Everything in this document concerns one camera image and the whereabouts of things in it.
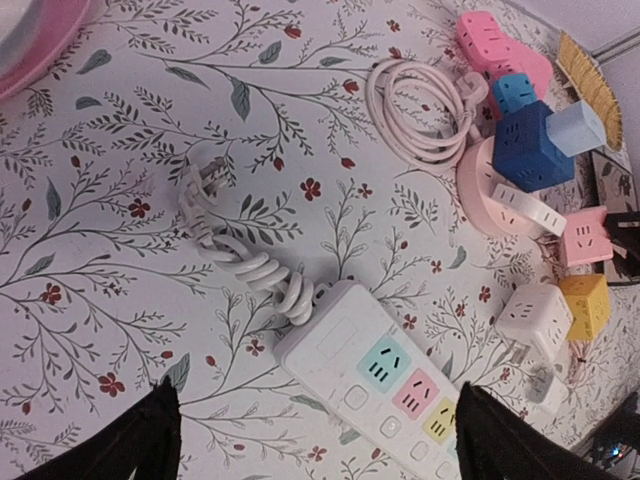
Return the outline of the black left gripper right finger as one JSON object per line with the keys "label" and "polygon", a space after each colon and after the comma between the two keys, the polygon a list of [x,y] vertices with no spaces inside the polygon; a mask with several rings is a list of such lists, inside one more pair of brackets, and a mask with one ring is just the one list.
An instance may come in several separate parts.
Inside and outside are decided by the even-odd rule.
{"label": "black left gripper right finger", "polygon": [[463,479],[593,479],[595,467],[548,440],[483,388],[466,382],[456,406]]}

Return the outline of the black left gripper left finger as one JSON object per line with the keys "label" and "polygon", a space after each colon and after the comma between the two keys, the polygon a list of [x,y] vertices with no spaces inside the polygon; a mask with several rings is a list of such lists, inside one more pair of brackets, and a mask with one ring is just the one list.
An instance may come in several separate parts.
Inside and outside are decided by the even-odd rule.
{"label": "black left gripper left finger", "polygon": [[166,378],[94,436],[20,478],[174,480],[180,456],[178,392]]}

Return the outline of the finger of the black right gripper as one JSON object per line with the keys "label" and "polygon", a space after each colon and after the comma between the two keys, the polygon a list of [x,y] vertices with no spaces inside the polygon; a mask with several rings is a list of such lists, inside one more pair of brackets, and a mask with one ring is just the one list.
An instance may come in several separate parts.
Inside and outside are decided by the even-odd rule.
{"label": "finger of the black right gripper", "polygon": [[614,247],[613,268],[621,282],[639,282],[639,213],[608,213],[604,226]]}

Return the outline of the pink cube socket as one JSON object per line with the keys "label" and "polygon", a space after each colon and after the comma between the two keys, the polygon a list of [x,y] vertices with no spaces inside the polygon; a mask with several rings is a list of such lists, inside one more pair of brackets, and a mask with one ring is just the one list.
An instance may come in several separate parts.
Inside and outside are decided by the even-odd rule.
{"label": "pink cube socket", "polygon": [[568,213],[560,238],[560,260],[575,267],[610,260],[614,256],[612,242],[605,228],[606,206],[596,206]]}

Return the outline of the yellow cube socket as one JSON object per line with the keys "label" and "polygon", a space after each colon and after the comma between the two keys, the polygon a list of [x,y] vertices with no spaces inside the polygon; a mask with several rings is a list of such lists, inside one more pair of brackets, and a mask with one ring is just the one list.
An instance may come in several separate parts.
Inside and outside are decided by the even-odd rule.
{"label": "yellow cube socket", "polygon": [[609,289],[603,274],[570,275],[559,282],[573,322],[567,338],[592,341],[611,316]]}

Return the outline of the white plug adapter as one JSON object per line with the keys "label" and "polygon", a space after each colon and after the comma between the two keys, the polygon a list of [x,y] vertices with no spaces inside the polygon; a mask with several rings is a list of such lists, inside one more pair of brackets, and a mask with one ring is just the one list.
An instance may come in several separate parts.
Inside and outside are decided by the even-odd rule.
{"label": "white plug adapter", "polygon": [[567,219],[563,215],[517,188],[498,184],[493,191],[492,199],[557,237],[560,237],[566,228]]}

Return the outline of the white tiger cube socket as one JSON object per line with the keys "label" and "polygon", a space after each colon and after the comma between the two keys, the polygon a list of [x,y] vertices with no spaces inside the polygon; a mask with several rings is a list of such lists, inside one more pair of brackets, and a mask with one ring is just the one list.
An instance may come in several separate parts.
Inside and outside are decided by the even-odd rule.
{"label": "white tiger cube socket", "polygon": [[537,361],[552,366],[572,323],[573,315],[558,286],[526,284],[514,291],[495,329],[503,340],[529,347]]}

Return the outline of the dark blue cube socket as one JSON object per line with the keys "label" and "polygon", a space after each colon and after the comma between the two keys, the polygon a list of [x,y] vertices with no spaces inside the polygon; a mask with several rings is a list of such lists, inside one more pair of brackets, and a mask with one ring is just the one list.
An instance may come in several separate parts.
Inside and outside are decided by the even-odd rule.
{"label": "dark blue cube socket", "polygon": [[550,188],[575,177],[573,157],[564,155],[549,139],[546,119],[552,110],[536,101],[497,123],[492,166],[524,192]]}

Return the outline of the white multicolour power strip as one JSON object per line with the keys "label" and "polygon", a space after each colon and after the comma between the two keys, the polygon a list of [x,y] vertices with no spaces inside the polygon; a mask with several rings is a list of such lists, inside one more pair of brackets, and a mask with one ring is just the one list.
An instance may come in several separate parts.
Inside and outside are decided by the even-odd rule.
{"label": "white multicolour power strip", "polygon": [[341,281],[274,348],[330,413],[421,479],[458,479],[458,389],[362,285]]}

